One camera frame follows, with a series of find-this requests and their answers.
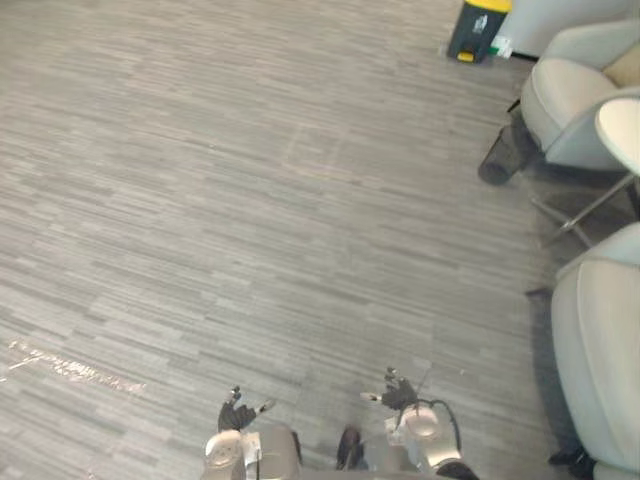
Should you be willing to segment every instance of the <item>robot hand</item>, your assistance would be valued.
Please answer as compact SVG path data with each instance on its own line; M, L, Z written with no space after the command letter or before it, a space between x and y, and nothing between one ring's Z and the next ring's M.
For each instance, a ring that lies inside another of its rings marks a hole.
M240 387L234 387L229 395L227 401L222 405L220 413L218 414L218 431L223 432L225 430L242 430L247 428L251 422L261 413L270 410L275 405L274 400L267 400L257 410L255 408L248 408L246 405L241 405L235 408L236 403L242 394L240 393Z
M384 376L387 384L387 391L382 395L375 393L363 393L362 397L366 400L380 402L391 410L404 410L409 405L415 405L418 402L418 394L411 386L409 380L404 377L398 377L395 368L387 368Z

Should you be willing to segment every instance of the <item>yellow lid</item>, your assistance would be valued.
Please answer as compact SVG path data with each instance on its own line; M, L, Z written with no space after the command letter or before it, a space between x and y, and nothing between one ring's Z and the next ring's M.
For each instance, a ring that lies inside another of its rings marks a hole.
M511 0L465 0L469 5L484 8L492 12L507 13L511 11Z

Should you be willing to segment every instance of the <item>small round table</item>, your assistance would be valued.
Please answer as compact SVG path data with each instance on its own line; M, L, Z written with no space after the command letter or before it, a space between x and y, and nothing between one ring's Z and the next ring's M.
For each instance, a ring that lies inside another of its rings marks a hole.
M534 201L534 204L540 210L564 222L549 237L548 243L573 230L587 246L591 247L591 241L578 223L620 190L632 185L636 178L640 176L640 99L619 98L610 100L600 107L595 122L598 137L600 137L604 146L620 163L630 170L630 173L573 218L567 218L566 215L556 209L540 201Z

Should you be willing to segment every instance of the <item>chair leg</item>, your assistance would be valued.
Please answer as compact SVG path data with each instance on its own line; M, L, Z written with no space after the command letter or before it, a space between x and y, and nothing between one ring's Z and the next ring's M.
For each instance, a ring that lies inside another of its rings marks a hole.
M638 220L640 220L640 195L638 195L637 180L627 187L627 196L631 202L631 208L633 208L634 215Z
M580 446L577 448L563 448L549 457L549 465L573 465L587 454Z
M580 480L593 480L593 469L596 461L589 455L583 455L579 461L569 466L569 473Z
M524 294L528 298L551 297L551 296L553 296L553 288L551 288L551 287L534 288L533 290L527 290L526 292L524 292Z
M511 106L507 109L507 113L511 113L516 107L520 105L520 99L518 98L515 102L511 104Z

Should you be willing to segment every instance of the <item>black shoe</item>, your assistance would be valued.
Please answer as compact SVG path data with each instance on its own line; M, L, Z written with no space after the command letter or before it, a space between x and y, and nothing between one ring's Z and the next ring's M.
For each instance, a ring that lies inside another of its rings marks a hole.
M336 470L356 468L364 457L364 445L360 443L360 439L360 431L356 427L350 425L344 429L336 455Z

